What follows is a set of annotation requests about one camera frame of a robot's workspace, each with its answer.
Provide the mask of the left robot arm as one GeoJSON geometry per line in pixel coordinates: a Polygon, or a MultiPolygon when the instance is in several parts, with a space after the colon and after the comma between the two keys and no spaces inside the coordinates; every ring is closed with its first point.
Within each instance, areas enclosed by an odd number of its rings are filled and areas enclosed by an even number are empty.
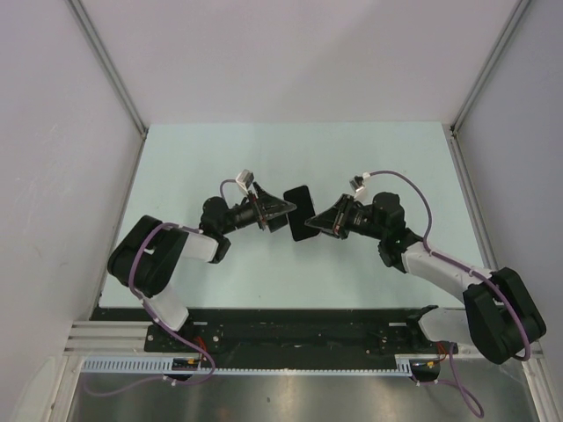
{"type": "Polygon", "coordinates": [[[194,329],[186,324],[189,311],[171,284],[179,261],[218,264],[231,246],[228,234],[252,225],[275,232],[289,223],[288,214],[295,210],[297,205],[253,182],[232,207],[222,196],[207,199],[197,229],[145,215],[112,252],[107,271],[131,291],[155,323],[165,327],[165,343],[182,352],[193,344],[194,329]]]}

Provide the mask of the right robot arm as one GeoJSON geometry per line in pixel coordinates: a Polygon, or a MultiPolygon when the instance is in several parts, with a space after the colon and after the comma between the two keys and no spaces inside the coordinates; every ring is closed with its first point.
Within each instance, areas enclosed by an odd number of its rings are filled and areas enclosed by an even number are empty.
{"type": "Polygon", "coordinates": [[[469,266],[431,249],[406,226],[395,193],[378,193],[369,205],[343,194],[306,223],[339,239],[351,233],[376,239],[386,266],[422,278],[463,303],[462,309],[433,309],[407,328],[406,343],[417,353],[447,340],[473,345],[492,363],[502,364],[523,358],[546,333],[545,321],[516,271],[469,266]]]}

